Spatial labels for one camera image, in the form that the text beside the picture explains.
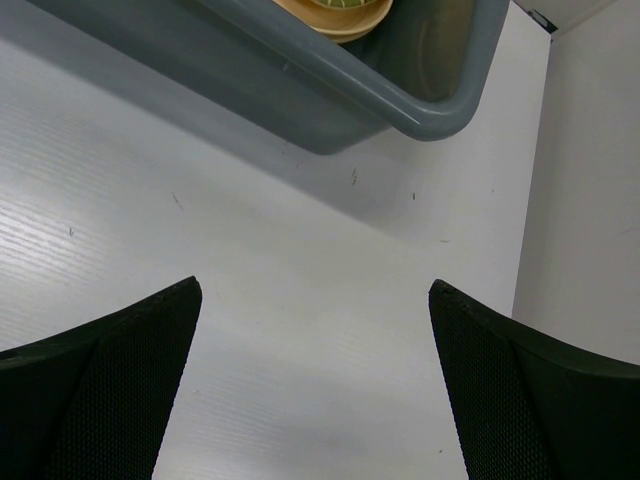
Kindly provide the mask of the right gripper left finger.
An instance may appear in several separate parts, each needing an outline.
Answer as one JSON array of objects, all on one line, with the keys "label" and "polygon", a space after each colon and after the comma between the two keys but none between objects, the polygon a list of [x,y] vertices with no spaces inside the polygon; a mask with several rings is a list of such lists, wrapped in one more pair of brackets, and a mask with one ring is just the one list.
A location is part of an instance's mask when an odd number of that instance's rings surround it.
[{"label": "right gripper left finger", "polygon": [[151,478],[201,304],[189,277],[3,351],[2,478]]}]

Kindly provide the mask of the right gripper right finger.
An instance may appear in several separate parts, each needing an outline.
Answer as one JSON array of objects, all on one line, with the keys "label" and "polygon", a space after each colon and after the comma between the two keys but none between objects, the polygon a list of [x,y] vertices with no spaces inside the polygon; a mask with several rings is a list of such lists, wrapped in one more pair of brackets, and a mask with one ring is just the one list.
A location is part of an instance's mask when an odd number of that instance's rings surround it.
[{"label": "right gripper right finger", "polygon": [[637,365],[559,341],[443,280],[429,311],[469,478],[638,478]]}]

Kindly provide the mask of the yellow plate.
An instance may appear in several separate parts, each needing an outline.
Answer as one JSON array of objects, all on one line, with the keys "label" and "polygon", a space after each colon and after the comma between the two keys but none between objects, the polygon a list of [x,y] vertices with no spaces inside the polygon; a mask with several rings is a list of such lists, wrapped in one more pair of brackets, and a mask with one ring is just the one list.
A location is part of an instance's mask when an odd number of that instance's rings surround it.
[{"label": "yellow plate", "polygon": [[275,0],[274,3],[336,43],[359,39],[375,29],[391,11],[392,0],[375,0],[364,7],[334,10],[312,0]]}]

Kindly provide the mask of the woven bamboo tray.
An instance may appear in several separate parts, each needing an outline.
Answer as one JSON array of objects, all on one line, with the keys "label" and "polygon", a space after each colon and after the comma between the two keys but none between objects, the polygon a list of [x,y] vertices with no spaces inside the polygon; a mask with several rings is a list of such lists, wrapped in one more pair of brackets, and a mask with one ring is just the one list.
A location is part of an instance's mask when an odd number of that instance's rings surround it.
[{"label": "woven bamboo tray", "polygon": [[312,0],[313,3],[327,9],[348,10],[361,8],[375,0]]}]

